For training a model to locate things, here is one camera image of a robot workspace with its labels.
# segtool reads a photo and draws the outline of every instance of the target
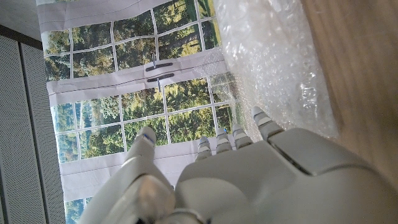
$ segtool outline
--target white robotic hand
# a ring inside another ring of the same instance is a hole
[[[155,133],[143,128],[122,168],[80,223],[396,223],[397,192],[369,164],[304,129],[284,131],[252,109],[262,141],[233,126],[237,150],[217,130],[202,137],[175,191],[153,164]]]

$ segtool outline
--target metal panel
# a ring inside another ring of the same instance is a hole
[[[0,36],[0,170],[9,223],[45,223],[18,43]]]
[[[49,223],[65,223],[63,192],[53,130],[43,51],[22,44],[22,58],[29,91],[31,119],[39,155],[39,168]]]

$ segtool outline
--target wooden table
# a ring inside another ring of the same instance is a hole
[[[338,142],[398,189],[398,1],[302,0]]]

